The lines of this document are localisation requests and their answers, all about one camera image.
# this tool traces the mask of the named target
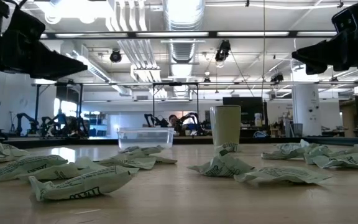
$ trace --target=workbench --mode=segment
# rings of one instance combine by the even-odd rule
[[[331,149],[345,147],[330,146]],[[160,153],[178,159],[176,165],[156,165],[140,171],[121,189],[106,196],[37,202],[30,184],[0,182],[0,223],[358,223],[358,169],[320,169],[301,159],[262,160],[273,144],[242,144],[234,157],[259,167],[307,167],[333,178],[319,185],[294,185],[233,178],[205,177],[188,170],[213,157],[212,145],[173,146]],[[28,149],[37,155],[59,154],[105,159],[117,146],[65,146]]]

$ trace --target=plastic bowl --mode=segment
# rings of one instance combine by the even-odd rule
[[[121,150],[128,147],[172,147],[173,128],[120,128],[118,145]]]

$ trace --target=column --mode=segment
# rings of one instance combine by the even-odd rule
[[[292,70],[293,81],[318,81],[317,75],[307,75],[303,67]],[[315,84],[294,85],[292,87],[293,122],[303,124],[304,136],[321,135],[319,89]]]

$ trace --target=white paper cup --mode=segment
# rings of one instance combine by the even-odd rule
[[[210,109],[214,146],[240,142],[241,107],[214,106]]]

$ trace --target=wooden table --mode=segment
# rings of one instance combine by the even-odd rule
[[[177,165],[157,165],[137,174],[123,188],[102,197],[37,202],[26,182],[0,183],[0,223],[358,223],[358,169],[320,169],[301,160],[265,161],[271,144],[241,145],[235,155],[250,165],[300,166],[334,177],[320,185],[248,184],[232,178],[204,177],[186,167],[208,162],[212,146],[174,146],[161,153]],[[104,159],[116,146],[32,149],[70,161]]]

